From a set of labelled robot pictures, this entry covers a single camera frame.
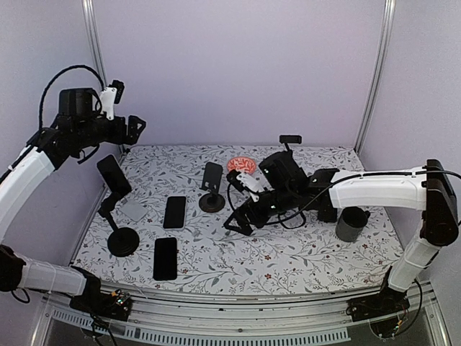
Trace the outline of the small round base phone stand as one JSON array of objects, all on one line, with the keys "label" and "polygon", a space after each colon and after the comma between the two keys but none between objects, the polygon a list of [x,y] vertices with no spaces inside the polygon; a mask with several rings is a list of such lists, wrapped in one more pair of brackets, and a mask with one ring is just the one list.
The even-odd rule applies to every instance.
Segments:
[{"label": "small round base phone stand", "polygon": [[225,199],[219,193],[223,176],[223,167],[219,164],[208,162],[202,179],[201,190],[206,193],[199,200],[199,207],[206,213],[217,213],[225,206]]}]

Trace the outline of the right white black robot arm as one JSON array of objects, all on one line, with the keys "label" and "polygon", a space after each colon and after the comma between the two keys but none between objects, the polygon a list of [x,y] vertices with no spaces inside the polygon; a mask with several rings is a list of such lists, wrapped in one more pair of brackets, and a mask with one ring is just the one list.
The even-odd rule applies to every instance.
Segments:
[{"label": "right white black robot arm", "polygon": [[442,247],[459,235],[457,197],[448,179],[450,172],[436,159],[406,171],[350,172],[319,169],[307,175],[296,163],[291,149],[265,158],[259,168],[270,184],[264,189],[252,176],[232,170],[230,186],[249,192],[249,198],[234,208],[225,229],[249,236],[254,228],[274,224],[289,210],[296,215],[314,210],[319,221],[333,223],[339,210],[380,206],[422,212],[421,226],[403,256],[385,273],[380,291],[348,301],[347,314],[361,321],[407,309],[406,294],[419,273],[426,269]]}]

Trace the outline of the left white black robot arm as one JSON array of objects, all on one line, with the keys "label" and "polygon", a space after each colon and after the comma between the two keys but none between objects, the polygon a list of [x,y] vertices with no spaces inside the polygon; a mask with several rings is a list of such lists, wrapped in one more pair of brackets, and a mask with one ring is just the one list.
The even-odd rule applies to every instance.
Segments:
[{"label": "left white black robot arm", "polygon": [[[79,158],[85,148],[101,143],[133,145],[146,122],[139,117],[118,117],[124,86],[114,81],[97,94],[93,89],[66,89],[59,95],[59,111],[49,128],[42,128],[22,149],[17,160],[1,177],[1,234],[32,193],[66,159]],[[133,301],[122,290],[104,293],[100,279],[78,267],[64,267],[30,259],[1,245],[1,291],[18,289],[62,293],[70,307],[91,316],[127,321]]]}]

